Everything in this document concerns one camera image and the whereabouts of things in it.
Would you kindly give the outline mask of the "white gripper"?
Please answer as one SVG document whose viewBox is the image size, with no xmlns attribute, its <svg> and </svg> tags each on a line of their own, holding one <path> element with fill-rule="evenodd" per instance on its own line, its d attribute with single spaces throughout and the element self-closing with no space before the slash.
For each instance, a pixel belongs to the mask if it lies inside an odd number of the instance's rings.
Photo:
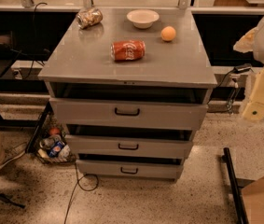
<svg viewBox="0 0 264 224">
<path fill-rule="evenodd" d="M 249 30 L 234 44 L 233 49 L 240 53 L 253 52 L 256 33 L 257 28 Z M 242 116 L 250 121 L 260 121 L 264 118 L 264 68 L 256 74 L 256 81 Z"/>
</svg>

